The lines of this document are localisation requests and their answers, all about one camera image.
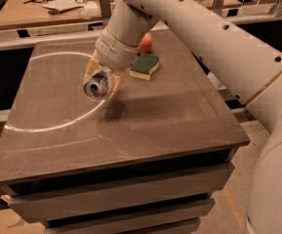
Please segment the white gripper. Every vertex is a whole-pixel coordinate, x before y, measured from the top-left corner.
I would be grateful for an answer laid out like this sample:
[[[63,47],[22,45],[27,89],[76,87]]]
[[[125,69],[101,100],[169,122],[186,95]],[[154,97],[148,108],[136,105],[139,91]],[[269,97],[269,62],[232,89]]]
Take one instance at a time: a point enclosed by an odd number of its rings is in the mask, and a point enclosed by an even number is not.
[[[96,51],[87,64],[83,83],[86,84],[93,74],[99,69],[101,63],[106,66],[105,99],[111,99],[122,85],[128,68],[138,55],[138,47],[130,47],[121,43],[105,28],[96,41]]]

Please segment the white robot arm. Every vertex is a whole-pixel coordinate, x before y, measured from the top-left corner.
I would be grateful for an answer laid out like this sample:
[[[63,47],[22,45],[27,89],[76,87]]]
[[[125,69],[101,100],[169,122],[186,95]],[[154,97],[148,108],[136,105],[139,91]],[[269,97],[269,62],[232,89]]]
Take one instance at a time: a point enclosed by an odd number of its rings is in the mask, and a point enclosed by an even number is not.
[[[248,199],[245,234],[282,234],[282,53],[193,0],[119,0],[84,81],[110,76],[96,99],[112,97],[143,35],[163,21],[269,131]]]

